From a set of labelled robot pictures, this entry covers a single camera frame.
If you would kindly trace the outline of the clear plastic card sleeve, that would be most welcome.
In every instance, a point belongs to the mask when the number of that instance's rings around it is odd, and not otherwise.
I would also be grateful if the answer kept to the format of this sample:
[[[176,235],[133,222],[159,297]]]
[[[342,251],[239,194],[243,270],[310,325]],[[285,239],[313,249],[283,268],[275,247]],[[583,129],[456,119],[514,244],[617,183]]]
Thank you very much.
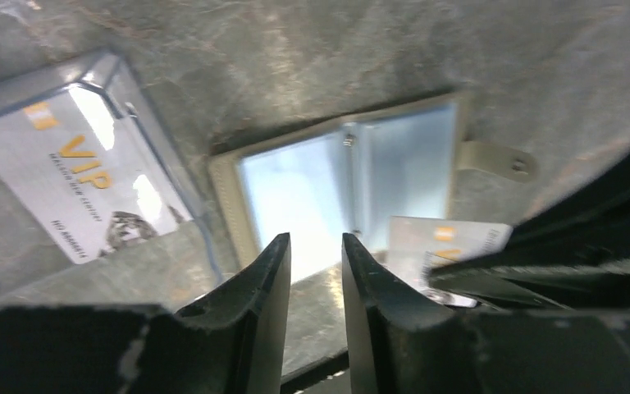
[[[98,50],[0,81],[0,296],[179,241],[223,278],[203,204],[123,56]]]

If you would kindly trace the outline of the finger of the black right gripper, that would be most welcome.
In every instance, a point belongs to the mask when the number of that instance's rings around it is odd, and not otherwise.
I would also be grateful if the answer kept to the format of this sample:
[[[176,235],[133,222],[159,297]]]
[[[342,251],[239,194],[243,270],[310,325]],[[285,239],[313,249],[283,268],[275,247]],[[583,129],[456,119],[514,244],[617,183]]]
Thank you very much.
[[[427,273],[494,309],[630,309],[630,213]]]
[[[599,177],[515,227],[511,245],[528,245],[630,211],[630,153]]]

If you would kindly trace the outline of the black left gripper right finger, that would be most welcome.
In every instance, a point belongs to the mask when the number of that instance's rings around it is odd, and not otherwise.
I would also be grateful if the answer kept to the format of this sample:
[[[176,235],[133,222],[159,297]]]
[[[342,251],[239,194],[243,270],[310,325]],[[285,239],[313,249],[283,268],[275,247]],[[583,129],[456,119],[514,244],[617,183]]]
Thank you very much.
[[[354,393],[630,393],[630,309],[439,305],[342,236]]]

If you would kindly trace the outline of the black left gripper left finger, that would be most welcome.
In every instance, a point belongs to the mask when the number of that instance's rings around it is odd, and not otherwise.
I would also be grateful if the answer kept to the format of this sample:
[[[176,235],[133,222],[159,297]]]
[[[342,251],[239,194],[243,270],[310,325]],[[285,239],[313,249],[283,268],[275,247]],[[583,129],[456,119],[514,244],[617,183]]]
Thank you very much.
[[[0,305],[0,393],[277,393],[290,236],[171,312],[160,305]]]

